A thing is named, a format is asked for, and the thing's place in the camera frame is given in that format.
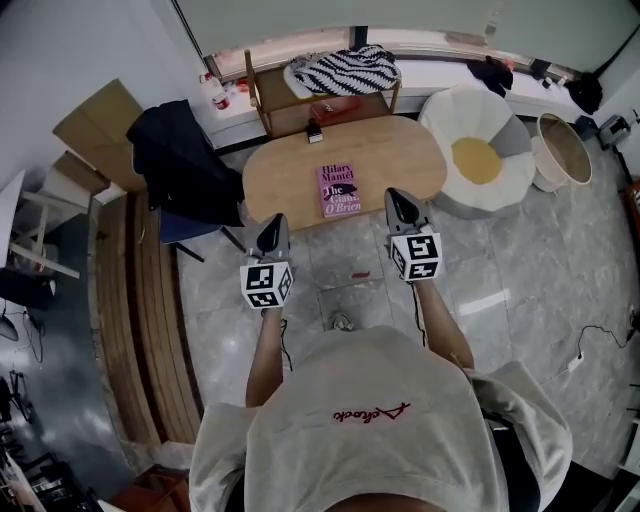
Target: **white t-shirt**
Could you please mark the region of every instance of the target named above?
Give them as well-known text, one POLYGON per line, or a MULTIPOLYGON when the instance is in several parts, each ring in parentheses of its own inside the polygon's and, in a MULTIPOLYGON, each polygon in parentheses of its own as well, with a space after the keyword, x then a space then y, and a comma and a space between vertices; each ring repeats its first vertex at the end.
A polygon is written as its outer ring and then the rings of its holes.
POLYGON ((190 473, 192 508, 222 512, 245 474, 248 512, 323 512, 369 493, 448 512, 508 511, 479 402, 516 425, 551 502, 571 461, 569 428, 521 363, 466 371, 396 329, 323 333, 267 403, 208 407, 190 473))

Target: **wooden oval table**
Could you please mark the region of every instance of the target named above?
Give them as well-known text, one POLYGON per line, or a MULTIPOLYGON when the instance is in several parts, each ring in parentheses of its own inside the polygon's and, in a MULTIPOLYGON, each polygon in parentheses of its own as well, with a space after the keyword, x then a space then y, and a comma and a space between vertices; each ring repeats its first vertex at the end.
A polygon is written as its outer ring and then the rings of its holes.
POLYGON ((389 187, 419 199, 435 196, 447 166, 433 135, 406 117, 384 116, 322 129, 324 140, 309 144, 306 133, 268 142, 244 168, 245 201, 253 219, 262 222, 284 213, 291 230, 341 217, 324 218, 316 168, 350 164, 360 195, 359 213, 384 208, 389 187))

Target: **white table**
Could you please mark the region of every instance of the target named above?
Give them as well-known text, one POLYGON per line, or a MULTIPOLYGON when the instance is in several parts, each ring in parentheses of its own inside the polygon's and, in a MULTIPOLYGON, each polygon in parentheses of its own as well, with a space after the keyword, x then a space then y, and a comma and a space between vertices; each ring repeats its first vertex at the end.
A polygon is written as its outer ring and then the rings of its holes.
POLYGON ((14 252, 24 258, 39 263, 52 270, 66 274, 78 279, 80 273, 76 270, 60 265, 55 261, 49 260, 42 255, 42 247, 44 242, 44 232, 47 226, 47 216, 50 208, 58 208, 73 213, 87 214, 87 209, 77 206, 61 199, 34 194, 32 192, 22 191, 24 183, 25 171, 20 171, 11 182, 0 191, 0 268, 7 266, 7 256, 9 251, 14 252), (27 249, 23 245, 11 241, 11 232, 13 230, 13 219, 16 214, 16 208, 20 198, 36 203, 42 207, 40 214, 40 222, 38 227, 33 231, 22 234, 20 240, 33 245, 32 249, 27 249))

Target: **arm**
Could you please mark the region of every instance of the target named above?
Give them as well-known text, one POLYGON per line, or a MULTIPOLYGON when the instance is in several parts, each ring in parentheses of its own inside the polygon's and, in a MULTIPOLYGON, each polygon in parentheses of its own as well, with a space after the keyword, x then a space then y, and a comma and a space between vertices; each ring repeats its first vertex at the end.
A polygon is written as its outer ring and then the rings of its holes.
POLYGON ((474 368, 473 355, 464 334, 451 318, 433 281, 417 281, 422 321, 427 332, 429 349, 462 368, 474 368))
POLYGON ((282 308, 267 309, 262 319, 258 346, 247 382, 245 397, 247 407, 264 405, 282 384, 281 320, 282 308))

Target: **person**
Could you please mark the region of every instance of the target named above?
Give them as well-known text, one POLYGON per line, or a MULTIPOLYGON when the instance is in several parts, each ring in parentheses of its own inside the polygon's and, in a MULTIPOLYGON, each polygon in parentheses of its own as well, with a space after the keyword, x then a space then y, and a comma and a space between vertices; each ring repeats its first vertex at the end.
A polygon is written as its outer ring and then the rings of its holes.
POLYGON ((412 286, 427 349, 339 316, 285 380, 282 309, 266 311, 246 407, 204 414, 194 511, 544 510, 571 461, 567 423, 521 363, 475 371, 433 282, 412 286))

